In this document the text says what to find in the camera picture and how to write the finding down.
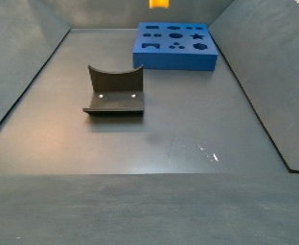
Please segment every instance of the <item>gray wall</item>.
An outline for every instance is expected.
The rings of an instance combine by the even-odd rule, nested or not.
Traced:
[[[0,122],[69,26],[37,0],[0,0]]]
[[[209,30],[286,163],[299,171],[299,4],[236,0]]]
[[[149,0],[43,0],[73,28],[134,28],[137,22],[212,23],[232,0],[169,0],[149,10]]]

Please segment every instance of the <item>orange object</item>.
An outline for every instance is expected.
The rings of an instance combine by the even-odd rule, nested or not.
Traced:
[[[168,0],[149,0],[149,8],[168,9]]]

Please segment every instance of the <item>black curved holder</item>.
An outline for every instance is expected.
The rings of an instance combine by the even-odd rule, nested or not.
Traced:
[[[142,67],[124,73],[108,73],[88,66],[93,98],[88,114],[142,113]]]

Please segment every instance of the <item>shape sorter board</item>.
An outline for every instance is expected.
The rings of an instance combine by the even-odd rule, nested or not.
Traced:
[[[141,22],[137,25],[134,68],[213,71],[217,50],[203,24]]]

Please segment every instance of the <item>circular hole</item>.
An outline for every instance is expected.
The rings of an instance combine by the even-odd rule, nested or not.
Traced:
[[[179,34],[179,33],[172,33],[168,36],[172,37],[172,38],[181,38],[183,37],[183,35]]]
[[[193,45],[193,47],[197,49],[197,50],[205,50],[207,49],[207,45],[204,45],[203,43],[196,43]]]

